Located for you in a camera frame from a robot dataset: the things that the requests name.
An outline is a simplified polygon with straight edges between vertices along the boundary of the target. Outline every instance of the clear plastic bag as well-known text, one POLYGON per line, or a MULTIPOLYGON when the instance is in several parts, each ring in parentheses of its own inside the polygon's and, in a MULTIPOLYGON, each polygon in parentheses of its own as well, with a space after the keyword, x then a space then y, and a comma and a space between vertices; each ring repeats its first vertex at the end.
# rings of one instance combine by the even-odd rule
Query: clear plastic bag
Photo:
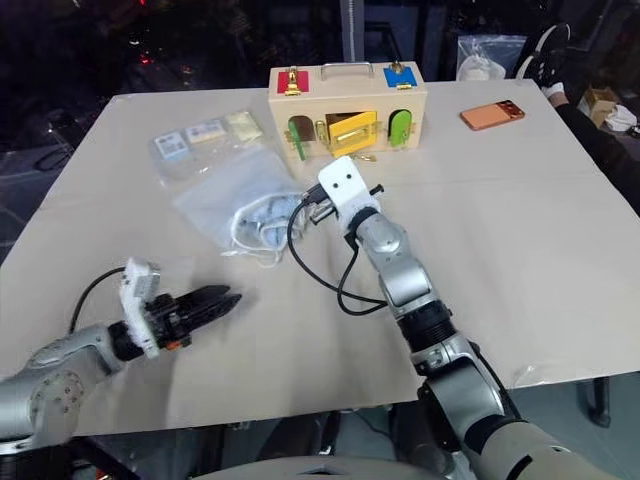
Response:
POLYGON ((513 76, 526 40, 520 35, 458 37, 456 80, 502 80, 513 76))
POLYGON ((207 172, 261 138, 251 114, 240 111, 159 135, 149 142, 149 151, 161 182, 171 186, 207 172))
MULTIPOLYGON (((280 157, 256 145, 219 162, 172 203, 222 255, 253 255, 271 267, 286 247, 288 220, 302 193, 280 157)), ((294 235, 304 226, 300 215, 294 235)))

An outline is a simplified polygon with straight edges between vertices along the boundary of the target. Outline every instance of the cardboard box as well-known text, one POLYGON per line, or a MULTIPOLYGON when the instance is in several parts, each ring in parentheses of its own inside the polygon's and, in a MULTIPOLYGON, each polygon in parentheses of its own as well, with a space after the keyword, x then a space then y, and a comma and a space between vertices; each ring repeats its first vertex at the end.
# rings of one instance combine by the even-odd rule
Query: cardboard box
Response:
POLYGON ((609 87, 597 89, 589 86, 578 104, 578 109, 600 128, 619 101, 618 96, 609 87))

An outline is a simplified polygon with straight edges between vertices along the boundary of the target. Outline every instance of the smartphone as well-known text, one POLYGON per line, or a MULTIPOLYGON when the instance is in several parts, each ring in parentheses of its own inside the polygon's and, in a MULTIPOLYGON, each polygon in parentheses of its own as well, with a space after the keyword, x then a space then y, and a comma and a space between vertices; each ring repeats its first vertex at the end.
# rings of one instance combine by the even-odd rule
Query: smartphone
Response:
POLYGON ((460 114, 471 130, 483 130, 524 118, 524 112, 511 100, 465 110, 460 114))

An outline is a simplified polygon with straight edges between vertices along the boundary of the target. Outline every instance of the black sneaker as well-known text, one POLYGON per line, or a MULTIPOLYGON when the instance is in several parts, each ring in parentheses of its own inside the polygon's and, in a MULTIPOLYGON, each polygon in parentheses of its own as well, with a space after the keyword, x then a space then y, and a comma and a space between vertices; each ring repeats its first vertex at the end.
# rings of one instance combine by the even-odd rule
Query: black sneaker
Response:
POLYGON ((533 52, 517 67, 515 78, 530 78, 541 88, 562 82, 561 69, 569 37, 570 29, 566 23, 558 23, 545 30, 533 52))

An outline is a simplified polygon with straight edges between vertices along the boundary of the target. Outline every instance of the white table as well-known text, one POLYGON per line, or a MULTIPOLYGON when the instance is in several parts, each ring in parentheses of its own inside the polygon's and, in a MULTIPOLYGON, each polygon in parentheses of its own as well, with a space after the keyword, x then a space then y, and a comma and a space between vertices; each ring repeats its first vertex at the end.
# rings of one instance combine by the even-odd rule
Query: white table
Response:
MULTIPOLYGON (((421 148, 361 164, 385 213, 509 387, 640 369, 640 221, 529 81, 429 86, 421 148), (464 109, 511 99, 523 120, 472 132, 464 109)), ((266 91, 115 97, 0 270, 0 374, 66 332, 84 287, 140 256, 171 266, 172 293, 228 283, 243 293, 193 345, 139 359, 100 385, 78 434, 186 427, 408 401, 420 379, 391 315, 348 317, 286 255, 275 269, 218 255, 172 209, 147 141, 243 107, 271 131, 266 91)), ((295 170, 305 186, 329 159, 295 170)), ((349 250, 333 221, 300 251, 338 280, 349 250)), ((350 288, 378 295, 361 259, 350 288)), ((117 279, 80 326, 119 318, 117 279)))

